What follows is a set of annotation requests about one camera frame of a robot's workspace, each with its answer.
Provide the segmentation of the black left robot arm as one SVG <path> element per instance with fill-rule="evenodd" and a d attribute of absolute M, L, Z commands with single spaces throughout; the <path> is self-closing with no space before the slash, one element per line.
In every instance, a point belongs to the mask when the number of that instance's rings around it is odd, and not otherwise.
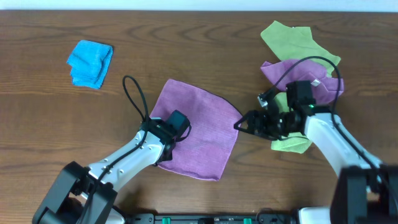
<path fill-rule="evenodd" d="M 126 145 L 86 167 L 67 164 L 35 212 L 33 223 L 129 223 L 114 202 L 140 171 L 172 159 L 172 151 L 191 129 L 186 118 L 149 118 Z"/>

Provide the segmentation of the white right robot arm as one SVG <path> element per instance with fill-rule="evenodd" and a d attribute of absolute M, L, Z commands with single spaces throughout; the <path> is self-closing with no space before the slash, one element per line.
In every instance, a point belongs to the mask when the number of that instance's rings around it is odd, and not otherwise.
<path fill-rule="evenodd" d="M 247 112 L 234 124 L 244 133 L 281 140 L 301 132 L 338 176 L 329 207 L 301 208 L 297 223 L 397 223 L 397 166 L 368 153 L 326 106 Z"/>

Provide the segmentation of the purple microfiber cloth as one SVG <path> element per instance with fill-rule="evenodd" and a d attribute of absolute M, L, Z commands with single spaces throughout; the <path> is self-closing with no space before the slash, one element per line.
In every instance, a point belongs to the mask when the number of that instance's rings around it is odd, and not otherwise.
<path fill-rule="evenodd" d="M 195 179 L 219 181 L 238 137 L 241 113 L 224 98 L 173 79 L 167 80 L 150 116 L 166 120 L 178 110 L 190 121 L 188 137 L 176 143 L 172 160 L 159 167 Z"/>

